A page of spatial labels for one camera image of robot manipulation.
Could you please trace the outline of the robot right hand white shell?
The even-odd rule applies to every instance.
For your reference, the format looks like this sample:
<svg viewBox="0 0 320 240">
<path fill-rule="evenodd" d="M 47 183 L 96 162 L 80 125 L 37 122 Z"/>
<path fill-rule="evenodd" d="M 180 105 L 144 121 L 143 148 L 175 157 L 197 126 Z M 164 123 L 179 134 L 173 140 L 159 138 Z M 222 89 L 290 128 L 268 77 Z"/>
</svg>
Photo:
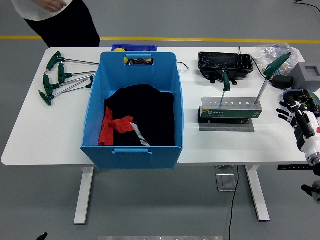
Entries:
<svg viewBox="0 0 320 240">
<path fill-rule="evenodd" d="M 285 120 L 294 129 L 298 149 L 305 153 L 308 164 L 315 167 L 320 163 L 320 125 L 315 114 L 308 110 L 293 96 L 287 97 L 280 105 L 287 108 L 277 109 L 278 117 Z"/>
</svg>

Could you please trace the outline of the person's right hand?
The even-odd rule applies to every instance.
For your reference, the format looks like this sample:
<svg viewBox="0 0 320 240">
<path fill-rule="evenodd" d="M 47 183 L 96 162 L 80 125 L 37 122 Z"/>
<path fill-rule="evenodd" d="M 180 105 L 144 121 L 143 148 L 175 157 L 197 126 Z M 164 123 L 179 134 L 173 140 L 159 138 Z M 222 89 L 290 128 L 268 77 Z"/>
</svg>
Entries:
<svg viewBox="0 0 320 240">
<path fill-rule="evenodd" d="M 50 13 L 60 12 L 67 6 L 63 0 L 34 0 L 34 2 Z"/>
</svg>

